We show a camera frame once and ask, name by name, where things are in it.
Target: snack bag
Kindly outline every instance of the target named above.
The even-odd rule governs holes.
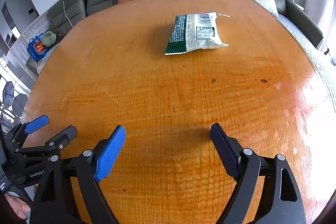
[[[216,18],[216,13],[176,16],[165,55],[229,46],[218,36]]]

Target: blue bag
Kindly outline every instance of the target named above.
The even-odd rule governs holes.
[[[49,51],[49,49],[46,48],[41,42],[43,35],[44,33],[41,33],[40,35],[37,35],[35,38],[31,38],[28,43],[27,51],[35,60],[35,62],[40,61]]]

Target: nutrition label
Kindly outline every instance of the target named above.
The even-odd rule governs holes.
[[[215,37],[214,27],[196,27],[197,39],[209,39]]]

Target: orange wooden tabletop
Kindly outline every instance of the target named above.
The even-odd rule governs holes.
[[[206,12],[230,16],[216,20],[229,47],[165,56],[175,16]],[[215,122],[258,155],[286,156],[308,223],[336,188],[335,113],[323,82],[297,41],[252,0],[133,0],[89,16],[35,83],[24,121],[42,114],[49,125],[26,146],[74,125],[78,136],[63,157],[125,127],[125,145],[100,183],[121,224],[217,221],[235,182],[210,140]]]

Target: barcode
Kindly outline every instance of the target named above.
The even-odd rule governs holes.
[[[198,14],[198,23],[210,23],[209,14]]]

